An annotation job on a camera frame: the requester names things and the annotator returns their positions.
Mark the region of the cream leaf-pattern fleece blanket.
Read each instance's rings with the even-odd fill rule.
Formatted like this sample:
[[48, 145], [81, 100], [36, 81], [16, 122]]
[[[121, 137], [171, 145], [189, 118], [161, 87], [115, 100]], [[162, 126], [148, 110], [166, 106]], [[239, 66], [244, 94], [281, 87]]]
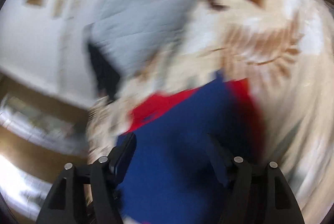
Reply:
[[264, 160], [276, 161], [306, 223], [333, 206], [333, 17], [323, 0], [198, 0], [182, 37], [132, 66], [87, 127], [88, 161], [128, 130], [131, 109], [155, 92], [204, 85], [221, 70], [247, 79], [264, 117]]

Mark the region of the black clothes pile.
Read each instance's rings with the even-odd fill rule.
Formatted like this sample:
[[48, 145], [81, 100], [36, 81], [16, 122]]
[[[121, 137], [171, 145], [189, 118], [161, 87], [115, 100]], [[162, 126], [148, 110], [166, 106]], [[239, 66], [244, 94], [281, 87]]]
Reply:
[[119, 73], [104, 58], [101, 52], [91, 43], [87, 43], [89, 59], [96, 78], [96, 89], [99, 97], [108, 97], [108, 101], [115, 101], [117, 86], [121, 79]]

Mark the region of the red and blue knit sweater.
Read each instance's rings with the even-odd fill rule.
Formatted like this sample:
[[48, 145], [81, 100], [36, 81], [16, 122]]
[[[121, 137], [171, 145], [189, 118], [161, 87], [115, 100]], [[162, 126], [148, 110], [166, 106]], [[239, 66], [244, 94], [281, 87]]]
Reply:
[[259, 161], [263, 128], [246, 79], [210, 83], [159, 100], [158, 117], [134, 127], [137, 147], [120, 184], [121, 212], [138, 223], [217, 223], [228, 181], [206, 151], [216, 138], [232, 156]]

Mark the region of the wooden glass-panel door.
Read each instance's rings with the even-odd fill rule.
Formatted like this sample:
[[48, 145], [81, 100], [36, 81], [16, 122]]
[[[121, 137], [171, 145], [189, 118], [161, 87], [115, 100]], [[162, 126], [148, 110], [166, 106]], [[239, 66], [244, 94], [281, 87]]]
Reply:
[[64, 165], [85, 164], [86, 110], [1, 76], [1, 194], [18, 223], [34, 223]]

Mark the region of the grey quilted pillow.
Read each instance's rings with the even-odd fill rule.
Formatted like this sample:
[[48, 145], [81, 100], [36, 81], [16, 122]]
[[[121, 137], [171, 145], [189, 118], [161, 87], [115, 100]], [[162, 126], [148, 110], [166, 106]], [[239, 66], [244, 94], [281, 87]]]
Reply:
[[185, 25], [196, 0], [99, 0], [89, 41], [121, 76], [131, 76]]

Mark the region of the small beige wall socket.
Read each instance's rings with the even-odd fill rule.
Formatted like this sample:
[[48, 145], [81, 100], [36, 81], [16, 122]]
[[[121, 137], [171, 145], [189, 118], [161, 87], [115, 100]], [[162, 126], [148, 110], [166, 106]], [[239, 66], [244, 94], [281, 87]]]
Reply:
[[57, 19], [62, 16], [67, 0], [54, 0], [52, 18]]

